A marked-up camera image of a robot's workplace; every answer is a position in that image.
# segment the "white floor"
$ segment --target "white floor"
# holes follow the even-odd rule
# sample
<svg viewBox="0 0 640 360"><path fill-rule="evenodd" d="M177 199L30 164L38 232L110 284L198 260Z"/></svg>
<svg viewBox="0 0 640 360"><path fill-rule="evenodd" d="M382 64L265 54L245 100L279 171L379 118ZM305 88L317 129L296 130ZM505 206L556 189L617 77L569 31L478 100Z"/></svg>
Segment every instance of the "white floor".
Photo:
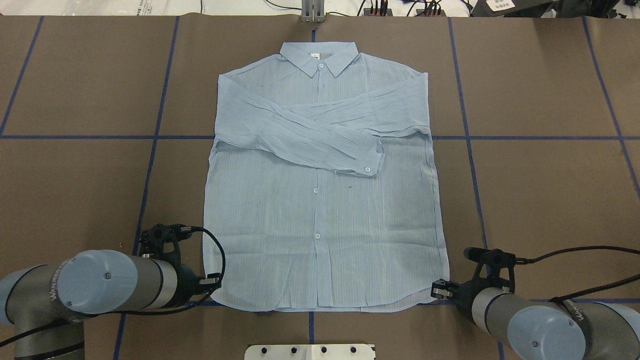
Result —
<svg viewBox="0 0 640 360"><path fill-rule="evenodd" d="M300 0L271 0L276 4L300 7ZM477 0L470 0L475 5ZM361 0L325 0L326 12L355 15ZM461 0L442 0L447 16L466 17L467 7ZM203 13L207 15L279 15L297 13L267 4L264 0L202 0ZM395 16L405 16L410 4L402 0L389 0L389 8ZM624 5L623 0L615 9L629 18L640 19L640 9ZM200 0L0 0L0 13L4 15L182 15L200 12Z"/></svg>

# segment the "brown table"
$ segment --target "brown table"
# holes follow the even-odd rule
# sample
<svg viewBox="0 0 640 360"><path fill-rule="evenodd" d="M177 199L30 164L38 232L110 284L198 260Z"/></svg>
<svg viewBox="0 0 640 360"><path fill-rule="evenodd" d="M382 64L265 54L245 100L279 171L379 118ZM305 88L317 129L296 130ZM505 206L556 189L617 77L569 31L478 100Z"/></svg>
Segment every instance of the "brown table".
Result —
<svg viewBox="0 0 640 360"><path fill-rule="evenodd" d="M0 17L0 277L136 230L201 224L218 74L285 41L354 41L429 72L445 238L519 256L640 241L640 22L596 19ZM200 271L200 238L182 244ZM637 272L573 253L516 268L547 299ZM640 310L640 284L594 294ZM0 338L13 329L0 327ZM242 359L247 345L372 343L378 359L516 359L451 305L246 313L208 303L86 324L87 359ZM0 358L12 358L11 347Z"/></svg>

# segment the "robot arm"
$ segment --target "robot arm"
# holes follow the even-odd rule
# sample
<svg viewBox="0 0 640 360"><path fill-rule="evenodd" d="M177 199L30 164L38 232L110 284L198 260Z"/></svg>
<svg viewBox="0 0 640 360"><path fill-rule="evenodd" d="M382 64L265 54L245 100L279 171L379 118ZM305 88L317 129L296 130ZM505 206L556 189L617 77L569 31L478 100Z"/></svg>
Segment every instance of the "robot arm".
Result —
<svg viewBox="0 0 640 360"><path fill-rule="evenodd" d="M84 320L177 307L193 295L208 297L220 287L224 265L221 273L205 278L180 263L179 242L195 231L208 233L199 227L159 224L142 232L141 257L87 250L58 266L38 265L5 277L0 281L0 323L14 325L16 334L52 324L18 340L15 358L84 359ZM171 252L164 252L165 243L172 243Z"/></svg>
<svg viewBox="0 0 640 360"><path fill-rule="evenodd" d="M478 263L474 277L463 284L436 281L431 296L450 299L466 318L523 359L640 359L640 314L633 309L598 302L576 304L562 298L526 300L513 293L513 268L532 261L499 249L468 248L465 257ZM489 275L480 277L484 266ZM509 279L500 278L505 268Z"/></svg>

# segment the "striped shirt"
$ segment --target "striped shirt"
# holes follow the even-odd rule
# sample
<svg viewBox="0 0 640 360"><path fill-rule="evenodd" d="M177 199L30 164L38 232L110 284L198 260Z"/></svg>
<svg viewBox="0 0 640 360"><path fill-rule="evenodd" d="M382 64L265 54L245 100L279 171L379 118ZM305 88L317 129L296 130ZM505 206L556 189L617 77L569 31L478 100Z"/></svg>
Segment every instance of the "striped shirt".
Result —
<svg viewBox="0 0 640 360"><path fill-rule="evenodd" d="M354 43L284 43L218 80L204 225L213 299L247 311L390 312L448 279L427 74ZM203 244L207 272L219 254Z"/></svg>

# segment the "shirt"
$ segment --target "shirt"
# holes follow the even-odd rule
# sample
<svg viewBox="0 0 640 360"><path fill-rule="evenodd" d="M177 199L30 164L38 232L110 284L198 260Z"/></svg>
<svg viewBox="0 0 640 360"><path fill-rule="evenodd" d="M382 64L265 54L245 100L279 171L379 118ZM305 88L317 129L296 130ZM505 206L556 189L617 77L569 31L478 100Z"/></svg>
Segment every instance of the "shirt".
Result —
<svg viewBox="0 0 640 360"><path fill-rule="evenodd" d="M449 276L428 75L354 43L284 43L218 80L204 225L213 299L247 311L398 311ZM204 267L221 261L203 242Z"/></svg>

